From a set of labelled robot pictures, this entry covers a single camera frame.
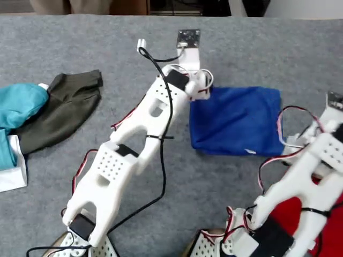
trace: blue cloth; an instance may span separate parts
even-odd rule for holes
[[[33,83],[0,88],[0,171],[17,165],[7,135],[35,115],[48,98],[47,91]]]
[[[194,149],[213,155],[276,156],[280,92],[263,87],[216,88],[209,100],[191,103],[189,129]]]

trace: white cloth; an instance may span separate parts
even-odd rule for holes
[[[17,156],[17,166],[13,169],[0,171],[0,192],[27,186],[26,164],[20,150],[17,135],[9,135],[8,140],[13,153]]]

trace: red and white wire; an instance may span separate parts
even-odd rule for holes
[[[292,153],[292,154],[287,154],[287,155],[280,155],[280,156],[276,156],[276,157],[270,157],[268,159],[266,159],[263,163],[261,163],[261,165],[258,168],[258,185],[262,190],[262,195],[265,193],[265,188],[262,182],[262,178],[261,178],[261,173],[262,173],[262,168],[264,166],[266,166],[267,164],[276,161],[276,160],[284,160],[284,159],[288,159],[288,158],[293,158],[294,156],[298,155],[301,151],[303,151],[304,148],[299,149],[298,151]]]
[[[303,146],[297,146],[297,145],[292,145],[292,144],[289,144],[287,142],[284,141],[284,138],[282,136],[282,124],[281,124],[281,120],[282,120],[282,114],[288,110],[288,109],[291,109],[291,108],[294,108],[294,109],[297,109],[297,110],[301,110],[301,111],[305,111],[307,112],[318,124],[318,127],[320,129],[321,132],[324,132],[324,128],[319,120],[319,118],[317,116],[315,116],[312,112],[310,112],[309,110],[305,109],[305,108],[302,108],[302,107],[299,107],[299,106],[296,106],[296,105],[288,105],[286,107],[284,107],[280,112],[279,112],[279,115],[278,115],[278,120],[277,120],[277,128],[278,128],[278,136],[279,136],[279,141],[284,145],[284,146],[289,146],[289,147],[294,147],[294,148],[304,148]]]
[[[82,173],[84,167],[86,166],[86,163],[87,163],[87,160],[88,160],[88,155],[89,155],[90,153],[96,153],[96,152],[98,152],[97,149],[91,149],[91,150],[89,150],[89,151],[86,153],[86,155],[85,155],[85,157],[84,157],[84,160],[82,161],[82,163],[81,163],[79,169],[77,170],[75,176],[73,176],[72,187],[71,187],[71,194],[72,194],[72,195],[73,195],[74,192],[75,192],[75,188],[76,188],[76,179],[80,176],[80,174]]]
[[[214,244],[213,238],[219,238],[219,237],[224,237],[223,241],[225,242],[228,239],[228,237],[234,232],[233,230],[236,229],[236,228],[232,229],[233,218],[234,218],[234,212],[233,212],[232,208],[230,206],[227,206],[226,211],[229,215],[229,219],[228,219],[228,223],[227,223],[227,226],[225,228],[224,233],[222,233],[222,234],[210,234],[210,233],[206,232],[205,230],[200,231],[203,234],[203,236],[206,239],[208,239],[212,244]]]
[[[136,107],[134,107],[128,114],[126,114],[124,116],[124,118],[122,118],[119,122],[111,125],[111,128],[115,129],[115,131],[118,129],[118,127],[128,118],[130,118],[132,116],[132,114],[134,113],[134,111],[137,109],[137,107],[139,106],[139,104],[143,101],[145,95],[143,96],[143,98],[139,101],[139,103],[136,105]]]

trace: white connector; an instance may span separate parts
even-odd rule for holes
[[[139,39],[137,43],[137,52],[139,52],[139,48],[143,47],[146,48],[146,41],[145,39]]]

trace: gray carpet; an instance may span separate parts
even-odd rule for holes
[[[328,89],[342,93],[343,21],[157,17],[0,17],[0,85],[51,82],[58,73],[102,71],[102,101],[68,140],[31,154],[29,185],[0,193],[0,249],[3,257],[50,245],[65,226],[59,216],[70,198],[71,178],[84,154],[109,139],[110,125],[141,99],[154,80],[153,65],[136,53],[139,38],[159,58],[175,55],[180,28],[200,28],[202,67],[221,86],[275,87],[284,104],[320,115]],[[285,116],[286,133],[309,122],[297,112]],[[225,207],[249,206],[259,195],[261,157],[203,156],[190,145],[188,108],[165,143],[167,193],[163,200],[111,236],[121,256],[178,256],[199,228],[223,226]],[[141,139],[129,145],[141,148]],[[267,184],[285,168],[265,169]],[[117,221],[161,190],[158,156],[134,177]]]

